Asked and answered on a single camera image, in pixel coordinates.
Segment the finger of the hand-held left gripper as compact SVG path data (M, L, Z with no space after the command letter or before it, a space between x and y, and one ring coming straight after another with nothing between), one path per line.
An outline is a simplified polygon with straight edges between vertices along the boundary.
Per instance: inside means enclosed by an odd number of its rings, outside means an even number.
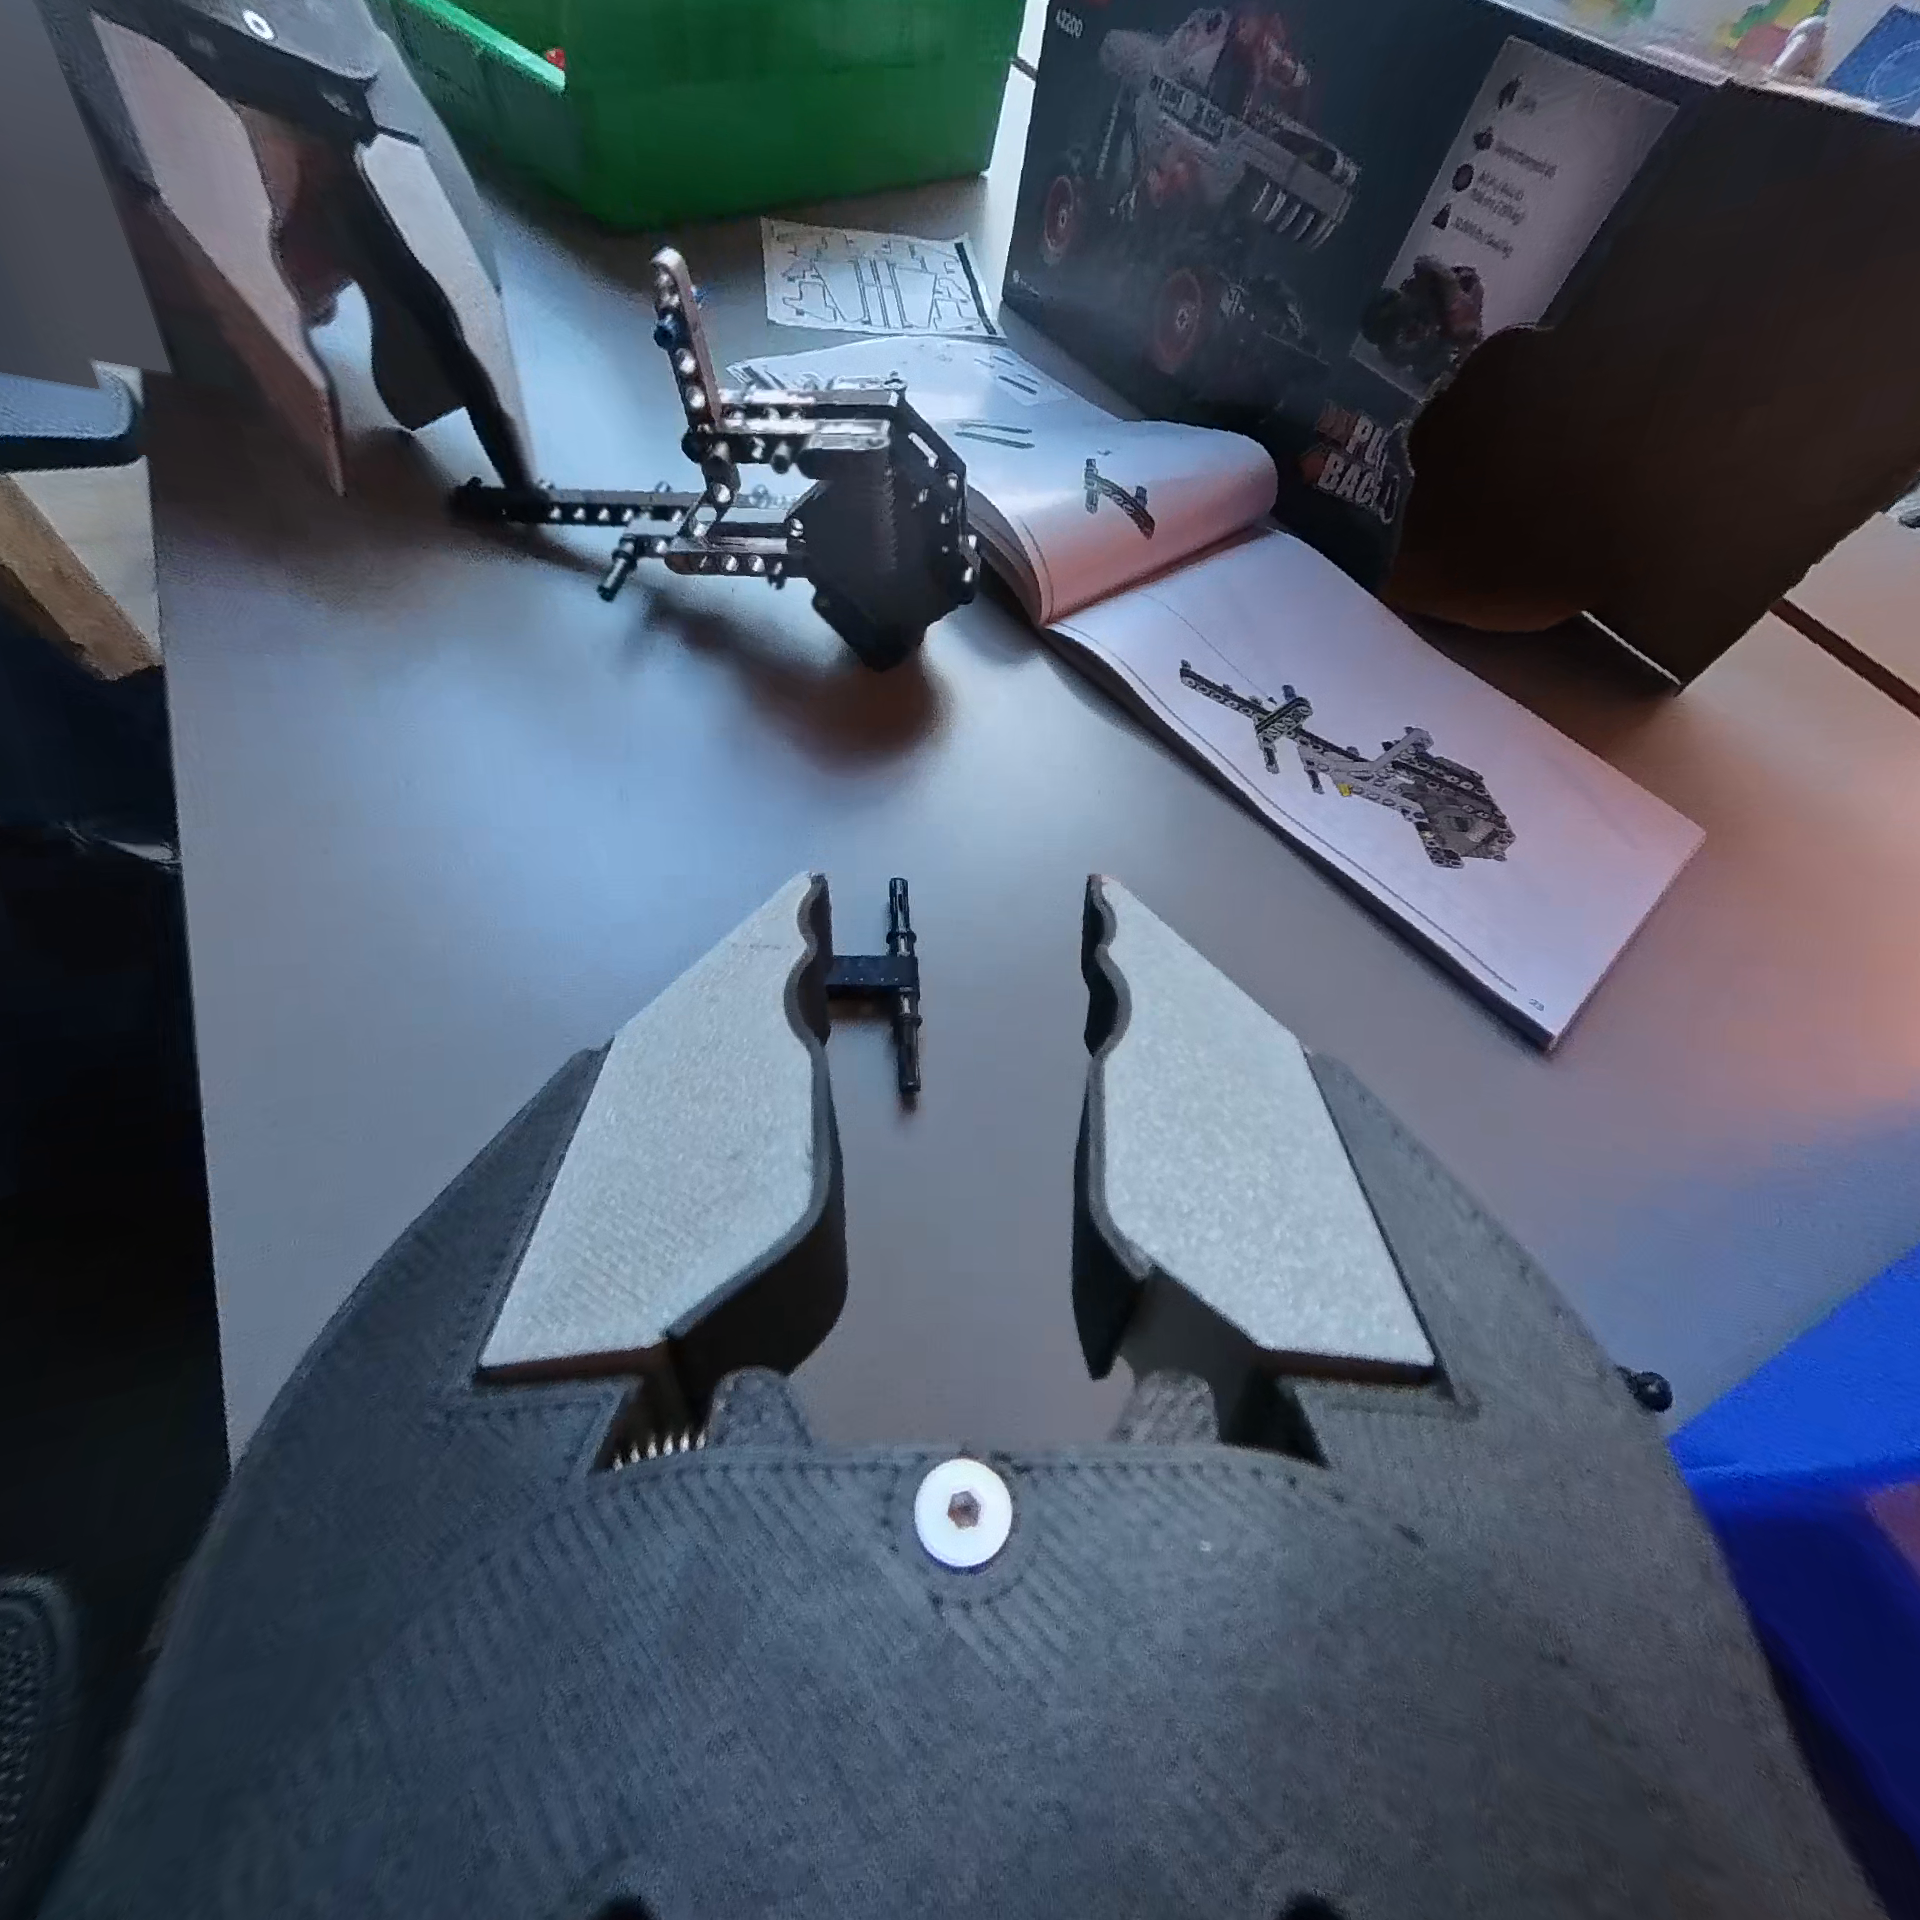
M170 368L249 393L304 466L347 492L340 399L311 337L343 277L324 276L307 297L280 254L302 191L296 145L226 100L156 26L110 3L37 10Z
M302 343L357 288L389 414L404 427L468 414L500 483L528 488L533 436L472 175L421 93L372 93L369 105L372 138L357 145L242 108Z

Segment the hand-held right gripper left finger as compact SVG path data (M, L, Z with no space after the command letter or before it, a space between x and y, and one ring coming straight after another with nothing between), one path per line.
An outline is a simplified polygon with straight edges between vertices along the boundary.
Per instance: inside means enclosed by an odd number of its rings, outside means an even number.
M825 965L831 878L795 875L612 1037L483 1377L617 1373L776 1270L846 1279Z

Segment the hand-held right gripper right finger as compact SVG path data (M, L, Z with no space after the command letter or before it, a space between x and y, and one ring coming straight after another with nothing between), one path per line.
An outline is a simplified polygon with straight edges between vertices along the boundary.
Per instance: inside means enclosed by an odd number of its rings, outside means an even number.
M1425 1386L1438 1353L1308 1049L1125 885L1085 885L1071 1308L1090 1377L1159 1349Z

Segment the black beam with blue pin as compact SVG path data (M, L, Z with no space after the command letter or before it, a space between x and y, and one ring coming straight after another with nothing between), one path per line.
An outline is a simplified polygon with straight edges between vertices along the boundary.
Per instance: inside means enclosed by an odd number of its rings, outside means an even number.
M888 927L882 955L840 955L825 975L825 998L886 1016L898 1074L898 1102L915 1109L923 1092L921 1056L921 957L909 878L888 878Z

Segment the partly built lego chassis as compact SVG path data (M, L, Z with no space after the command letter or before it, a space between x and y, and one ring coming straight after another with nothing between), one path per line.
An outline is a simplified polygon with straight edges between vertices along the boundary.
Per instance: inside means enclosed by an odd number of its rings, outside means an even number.
M612 529L601 602L638 567L680 580L803 581L813 611L870 669L895 669L923 633L976 596L981 546L959 454L895 384L848 390L728 390L676 250L650 263L656 346L681 401L681 459L697 492L468 479L457 520L514 529Z

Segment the lego sticker sheet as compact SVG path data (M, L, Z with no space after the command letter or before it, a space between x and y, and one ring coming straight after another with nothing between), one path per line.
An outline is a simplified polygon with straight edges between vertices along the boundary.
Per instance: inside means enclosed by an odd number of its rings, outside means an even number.
M967 239L758 221L767 321L862 340L1000 340Z

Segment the open lego instruction booklet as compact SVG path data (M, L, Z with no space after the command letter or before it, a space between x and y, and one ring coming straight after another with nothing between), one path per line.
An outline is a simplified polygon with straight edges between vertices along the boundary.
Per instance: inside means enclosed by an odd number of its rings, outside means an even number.
M1118 418L959 340L753 356L728 387L901 393L1036 632L1543 1053L1706 841L1279 529L1251 439Z

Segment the lego set box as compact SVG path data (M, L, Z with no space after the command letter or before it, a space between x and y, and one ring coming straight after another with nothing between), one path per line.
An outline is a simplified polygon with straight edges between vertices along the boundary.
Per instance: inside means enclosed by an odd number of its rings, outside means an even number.
M1380 590L1414 418L1713 84L1562 3L1056 3L1004 295L1144 414L1259 442L1284 529Z

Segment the wooden plank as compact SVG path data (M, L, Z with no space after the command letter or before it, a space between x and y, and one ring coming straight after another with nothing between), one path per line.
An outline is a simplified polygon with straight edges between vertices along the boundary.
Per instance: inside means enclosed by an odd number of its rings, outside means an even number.
M156 642L132 621L14 473L2 473L2 611L96 680L118 684L164 668Z

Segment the green plastic bin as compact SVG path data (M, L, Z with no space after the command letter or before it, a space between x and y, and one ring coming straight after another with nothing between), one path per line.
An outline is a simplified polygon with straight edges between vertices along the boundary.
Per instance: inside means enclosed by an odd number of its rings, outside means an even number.
M374 3L468 158L608 230L976 176L1026 3Z

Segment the blue plastic bin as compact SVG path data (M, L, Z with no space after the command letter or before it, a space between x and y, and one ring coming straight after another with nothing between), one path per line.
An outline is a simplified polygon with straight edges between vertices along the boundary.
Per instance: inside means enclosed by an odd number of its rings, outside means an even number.
M1793 1694L1918 1847L1918 1255L1668 1450Z

